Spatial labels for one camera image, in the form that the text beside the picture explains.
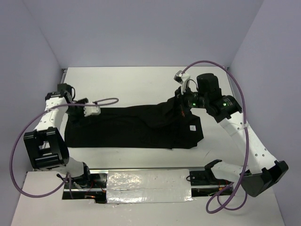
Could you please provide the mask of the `black long sleeve shirt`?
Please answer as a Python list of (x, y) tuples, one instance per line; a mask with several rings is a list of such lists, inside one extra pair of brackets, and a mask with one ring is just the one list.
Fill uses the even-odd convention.
[(72, 148), (191, 149), (202, 139), (200, 117), (182, 113), (175, 97), (156, 105), (106, 107), (99, 115), (68, 118), (64, 132)]

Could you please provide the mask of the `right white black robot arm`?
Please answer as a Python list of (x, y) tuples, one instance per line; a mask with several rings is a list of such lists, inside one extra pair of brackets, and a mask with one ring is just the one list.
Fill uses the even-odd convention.
[(212, 73), (197, 76), (197, 91), (189, 88), (190, 76), (179, 71), (174, 80), (180, 83), (175, 97), (180, 103), (182, 114), (192, 108), (203, 108), (207, 114), (229, 134), (238, 149), (249, 152), (247, 167), (214, 160), (205, 166), (204, 177), (207, 183), (215, 184), (220, 179), (240, 182), (243, 190), (256, 197), (276, 184), (289, 167), (285, 161), (274, 157), (260, 141), (251, 126), (244, 121), (244, 113), (236, 99), (222, 95), (218, 78)]

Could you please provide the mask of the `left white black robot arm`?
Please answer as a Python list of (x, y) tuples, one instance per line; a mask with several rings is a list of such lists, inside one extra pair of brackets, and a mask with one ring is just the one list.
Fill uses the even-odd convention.
[(46, 95), (46, 113), (38, 125), (24, 134), (23, 140), (32, 167), (35, 170), (53, 170), (69, 173), (77, 188), (86, 188), (92, 183), (92, 175), (84, 162), (70, 157), (69, 150), (59, 129), (63, 116), (78, 122), (84, 117), (84, 107), (66, 106), (74, 104), (75, 89), (67, 83), (58, 84), (57, 91)]

